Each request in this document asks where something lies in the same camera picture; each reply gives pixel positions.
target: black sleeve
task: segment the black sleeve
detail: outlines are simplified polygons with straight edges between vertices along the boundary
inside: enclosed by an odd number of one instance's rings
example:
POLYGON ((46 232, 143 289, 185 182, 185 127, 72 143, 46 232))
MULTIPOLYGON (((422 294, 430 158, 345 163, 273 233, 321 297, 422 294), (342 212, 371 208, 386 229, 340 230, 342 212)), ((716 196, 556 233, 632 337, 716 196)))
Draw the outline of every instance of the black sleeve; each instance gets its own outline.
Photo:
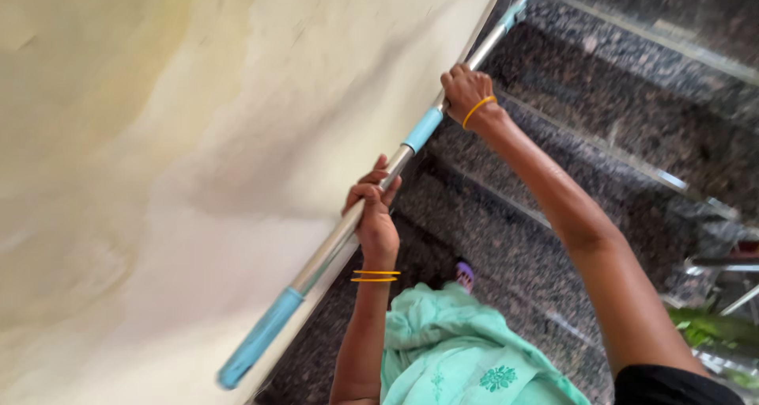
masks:
POLYGON ((744 405, 727 387, 692 372, 631 365, 614 381, 615 405, 744 405))

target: woman's left hand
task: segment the woman's left hand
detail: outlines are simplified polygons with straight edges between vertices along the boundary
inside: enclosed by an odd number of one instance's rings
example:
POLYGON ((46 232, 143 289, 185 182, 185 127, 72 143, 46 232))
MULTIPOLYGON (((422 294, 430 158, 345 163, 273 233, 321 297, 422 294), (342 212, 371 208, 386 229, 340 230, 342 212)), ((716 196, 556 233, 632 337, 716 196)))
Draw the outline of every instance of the woman's left hand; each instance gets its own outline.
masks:
POLYGON ((393 202, 395 192, 401 186, 401 177, 396 177, 387 190, 379 184, 388 173, 387 157, 382 154, 374 164, 374 170, 366 174, 351 188, 347 195, 345 215, 362 197, 366 201, 364 215, 356 227, 356 235, 364 253, 364 268, 378 271, 391 271, 395 268, 398 256, 398 231, 390 218, 388 206, 393 202))

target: wall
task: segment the wall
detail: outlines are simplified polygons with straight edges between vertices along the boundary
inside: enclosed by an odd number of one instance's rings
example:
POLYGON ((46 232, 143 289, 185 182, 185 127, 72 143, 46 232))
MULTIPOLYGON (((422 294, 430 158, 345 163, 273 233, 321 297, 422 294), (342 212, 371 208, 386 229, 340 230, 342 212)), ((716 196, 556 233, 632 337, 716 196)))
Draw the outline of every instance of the wall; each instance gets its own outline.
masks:
POLYGON ((0 403, 249 397, 329 274, 215 371, 489 1, 0 0, 0 403))

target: staircase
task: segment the staircase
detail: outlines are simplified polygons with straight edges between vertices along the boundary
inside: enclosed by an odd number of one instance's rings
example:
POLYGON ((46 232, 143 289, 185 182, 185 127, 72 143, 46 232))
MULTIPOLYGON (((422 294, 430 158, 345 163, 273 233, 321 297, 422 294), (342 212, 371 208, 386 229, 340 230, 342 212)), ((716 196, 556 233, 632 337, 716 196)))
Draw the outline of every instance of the staircase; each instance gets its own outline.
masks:
MULTIPOLYGON (((758 17, 759 0, 533 0, 482 67, 499 103, 602 206, 671 302, 698 305, 714 284, 713 273, 686 274, 687 257, 724 256, 757 234, 758 17)), ((441 284, 464 257, 480 301, 591 402, 611 403, 591 303, 516 174, 446 119, 403 176, 393 296, 441 284)), ((360 265, 357 252, 258 403, 327 402, 360 265)))

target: woman's right hand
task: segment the woman's right hand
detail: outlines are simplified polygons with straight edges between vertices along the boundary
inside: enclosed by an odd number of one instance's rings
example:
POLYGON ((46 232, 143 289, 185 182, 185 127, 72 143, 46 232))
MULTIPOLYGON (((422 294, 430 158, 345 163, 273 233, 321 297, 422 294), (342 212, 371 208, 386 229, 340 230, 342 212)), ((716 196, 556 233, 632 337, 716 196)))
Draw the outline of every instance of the woman's right hand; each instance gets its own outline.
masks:
MULTIPOLYGON (((458 123, 462 123, 480 101, 493 96, 493 80, 485 73, 472 71, 466 64, 456 64, 450 71, 440 76, 446 99, 451 103, 448 114, 458 123)), ((467 128, 473 127, 475 119, 482 118, 493 109, 500 109, 497 102, 488 101, 480 106, 469 119, 467 128)))

